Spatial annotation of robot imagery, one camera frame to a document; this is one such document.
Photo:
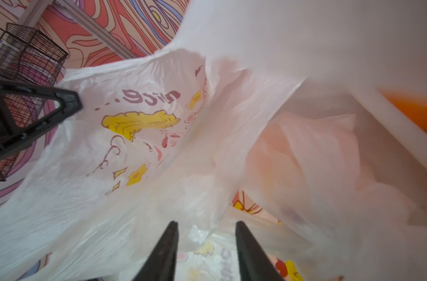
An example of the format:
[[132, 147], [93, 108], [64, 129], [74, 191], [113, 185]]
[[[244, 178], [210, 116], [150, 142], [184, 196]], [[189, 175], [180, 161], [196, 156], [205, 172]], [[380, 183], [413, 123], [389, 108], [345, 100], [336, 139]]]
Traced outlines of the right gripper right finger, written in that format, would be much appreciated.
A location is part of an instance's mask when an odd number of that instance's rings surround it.
[[283, 281], [243, 221], [236, 223], [235, 237], [241, 281]]

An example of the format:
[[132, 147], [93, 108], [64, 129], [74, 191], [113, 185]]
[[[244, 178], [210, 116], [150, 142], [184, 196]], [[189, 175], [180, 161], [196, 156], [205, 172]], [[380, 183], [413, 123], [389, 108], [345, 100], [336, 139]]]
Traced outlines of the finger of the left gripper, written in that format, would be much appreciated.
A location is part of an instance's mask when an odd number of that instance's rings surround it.
[[74, 91], [0, 80], [0, 161], [81, 110]]

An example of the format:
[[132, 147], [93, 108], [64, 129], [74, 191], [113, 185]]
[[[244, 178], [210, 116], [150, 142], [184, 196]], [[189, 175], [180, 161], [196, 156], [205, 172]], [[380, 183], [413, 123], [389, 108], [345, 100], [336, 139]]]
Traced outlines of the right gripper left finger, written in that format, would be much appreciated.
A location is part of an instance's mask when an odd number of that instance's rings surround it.
[[178, 223], [171, 221], [133, 281], [173, 281], [178, 240]]

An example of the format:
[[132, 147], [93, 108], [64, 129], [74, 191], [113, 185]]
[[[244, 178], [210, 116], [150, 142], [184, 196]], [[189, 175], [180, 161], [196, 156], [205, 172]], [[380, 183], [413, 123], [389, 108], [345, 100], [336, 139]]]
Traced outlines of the white plastic fruit basket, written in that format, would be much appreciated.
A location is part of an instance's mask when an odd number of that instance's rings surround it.
[[427, 133], [391, 104], [376, 89], [350, 84], [350, 93], [427, 170]]

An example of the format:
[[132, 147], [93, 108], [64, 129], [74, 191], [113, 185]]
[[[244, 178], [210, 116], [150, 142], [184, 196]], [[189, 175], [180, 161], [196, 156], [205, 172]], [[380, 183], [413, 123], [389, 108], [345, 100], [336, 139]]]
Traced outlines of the orange fruit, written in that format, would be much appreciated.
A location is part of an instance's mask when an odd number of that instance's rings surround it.
[[427, 131], [427, 98], [409, 97], [402, 93], [386, 91], [382, 94], [413, 123]]

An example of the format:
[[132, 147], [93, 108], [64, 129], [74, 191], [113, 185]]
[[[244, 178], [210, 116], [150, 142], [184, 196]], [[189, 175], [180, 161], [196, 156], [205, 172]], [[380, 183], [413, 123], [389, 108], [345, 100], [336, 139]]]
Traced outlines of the printed white plastic bag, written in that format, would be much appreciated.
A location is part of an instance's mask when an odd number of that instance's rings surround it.
[[306, 281], [427, 281], [427, 227], [414, 203], [362, 162], [354, 115], [283, 113], [246, 158], [242, 190], [295, 236]]

